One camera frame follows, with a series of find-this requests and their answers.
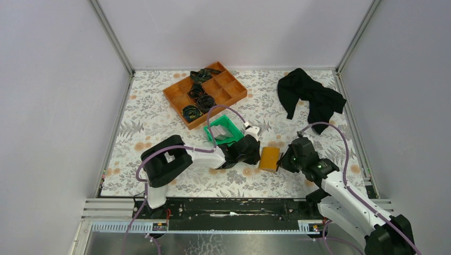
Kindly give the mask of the orange leather card holder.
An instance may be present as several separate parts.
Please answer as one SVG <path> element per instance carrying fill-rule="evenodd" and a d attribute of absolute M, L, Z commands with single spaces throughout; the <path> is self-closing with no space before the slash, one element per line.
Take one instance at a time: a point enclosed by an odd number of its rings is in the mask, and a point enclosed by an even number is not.
<path fill-rule="evenodd" d="M 263 171 L 274 173 L 278 169 L 277 162 L 279 158 L 280 158 L 280 148 L 263 147 L 258 168 Z"/>

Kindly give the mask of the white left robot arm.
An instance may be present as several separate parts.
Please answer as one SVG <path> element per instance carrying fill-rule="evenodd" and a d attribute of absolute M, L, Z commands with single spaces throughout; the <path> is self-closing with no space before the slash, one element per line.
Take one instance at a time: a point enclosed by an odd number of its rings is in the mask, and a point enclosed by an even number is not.
<path fill-rule="evenodd" d="M 144 210 L 152 218 L 161 217 L 165 211 L 167 185 L 189 167 L 229 169 L 241 162 L 255 165 L 260 159 L 260 142 L 249 134 L 235 143 L 220 144 L 216 148 L 189 146 L 180 135 L 172 135 L 141 155 L 147 183 Z"/>

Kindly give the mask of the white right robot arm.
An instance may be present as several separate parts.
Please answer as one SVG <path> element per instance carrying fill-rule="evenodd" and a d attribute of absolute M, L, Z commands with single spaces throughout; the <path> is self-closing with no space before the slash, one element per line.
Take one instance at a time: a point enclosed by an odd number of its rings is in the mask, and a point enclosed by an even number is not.
<path fill-rule="evenodd" d="M 364 254 L 417 254 L 410 221 L 393 216 L 354 186 L 331 160 L 320 158 L 306 137 L 292 141 L 278 165 L 290 172 L 302 172 L 318 189 L 306 196 L 306 214 L 333 221 L 363 248 Z"/>

